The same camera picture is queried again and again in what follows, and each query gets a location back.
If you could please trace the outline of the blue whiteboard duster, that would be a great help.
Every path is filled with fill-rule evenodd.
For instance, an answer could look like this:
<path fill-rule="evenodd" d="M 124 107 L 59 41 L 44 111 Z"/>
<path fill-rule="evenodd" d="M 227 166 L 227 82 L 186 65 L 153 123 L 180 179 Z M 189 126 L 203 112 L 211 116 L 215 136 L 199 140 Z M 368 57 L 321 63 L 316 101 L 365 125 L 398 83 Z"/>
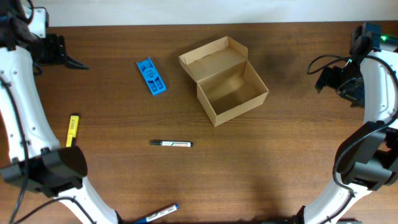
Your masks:
<path fill-rule="evenodd" d="M 150 57 L 141 62 L 137 62 L 136 65 L 153 96 L 167 90 L 165 83 Z"/>

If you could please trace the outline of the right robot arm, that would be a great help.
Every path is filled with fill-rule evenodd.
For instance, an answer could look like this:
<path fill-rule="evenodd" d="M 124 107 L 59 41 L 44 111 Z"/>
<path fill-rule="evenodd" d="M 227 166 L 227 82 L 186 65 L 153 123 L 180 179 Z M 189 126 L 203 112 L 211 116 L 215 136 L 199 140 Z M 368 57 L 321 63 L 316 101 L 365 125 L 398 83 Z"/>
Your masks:
<path fill-rule="evenodd" d="M 360 199 L 397 181 L 397 37 L 365 22 L 351 33 L 349 56 L 318 68 L 317 91 L 335 90 L 364 108 L 363 125 L 339 146 L 326 189 L 290 218 L 273 223 L 356 223 L 343 215 Z"/>

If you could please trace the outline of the black whiteboard marker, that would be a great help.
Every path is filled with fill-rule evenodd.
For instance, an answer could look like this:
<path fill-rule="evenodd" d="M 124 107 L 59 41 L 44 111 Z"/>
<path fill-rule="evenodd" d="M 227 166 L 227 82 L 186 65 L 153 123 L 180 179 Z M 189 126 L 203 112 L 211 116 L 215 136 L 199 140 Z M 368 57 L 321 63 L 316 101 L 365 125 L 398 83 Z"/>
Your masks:
<path fill-rule="evenodd" d="M 163 141 L 153 140 L 150 142 L 154 146 L 170 146 L 170 147 L 193 147 L 193 143 L 190 141 Z"/>

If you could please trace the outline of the blue whiteboard marker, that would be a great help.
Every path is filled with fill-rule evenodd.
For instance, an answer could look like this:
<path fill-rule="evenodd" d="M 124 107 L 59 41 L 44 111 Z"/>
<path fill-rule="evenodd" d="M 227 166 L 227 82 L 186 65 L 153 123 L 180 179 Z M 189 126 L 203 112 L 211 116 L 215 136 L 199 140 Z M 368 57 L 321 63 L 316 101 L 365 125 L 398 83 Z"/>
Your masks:
<path fill-rule="evenodd" d="M 152 215 L 146 216 L 145 218 L 134 222 L 134 224 L 150 223 L 156 219 L 159 219 L 159 218 L 164 217 L 170 213 L 173 213 L 173 212 L 177 211 L 178 209 L 179 209 L 179 205 L 174 204 L 174 205 L 172 205 L 168 208 L 165 208 L 159 212 L 155 212 Z"/>

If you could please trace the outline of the cardboard box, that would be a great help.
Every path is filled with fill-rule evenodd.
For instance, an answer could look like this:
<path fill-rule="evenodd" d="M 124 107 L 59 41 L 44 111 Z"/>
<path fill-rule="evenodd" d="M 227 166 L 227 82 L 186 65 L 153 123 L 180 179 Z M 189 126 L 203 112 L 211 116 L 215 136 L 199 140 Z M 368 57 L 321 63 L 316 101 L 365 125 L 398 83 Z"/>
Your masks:
<path fill-rule="evenodd" d="M 229 36 L 178 59 L 197 84 L 197 98 L 214 127 L 263 105 L 269 93 L 248 60 L 248 48 Z"/>

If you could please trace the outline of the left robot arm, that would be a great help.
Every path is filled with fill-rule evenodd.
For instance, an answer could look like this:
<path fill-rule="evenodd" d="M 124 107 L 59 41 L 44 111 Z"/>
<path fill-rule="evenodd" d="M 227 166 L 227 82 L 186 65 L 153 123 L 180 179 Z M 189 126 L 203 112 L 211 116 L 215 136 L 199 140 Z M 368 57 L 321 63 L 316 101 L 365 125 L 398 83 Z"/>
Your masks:
<path fill-rule="evenodd" d="M 1 117 L 11 164 L 1 169 L 8 184 L 61 202 L 83 223 L 121 223 L 88 180 L 81 149 L 62 147 L 44 113 L 35 85 L 43 66 L 85 69 L 71 58 L 61 35 L 48 34 L 49 14 L 31 1 L 1 2 Z"/>

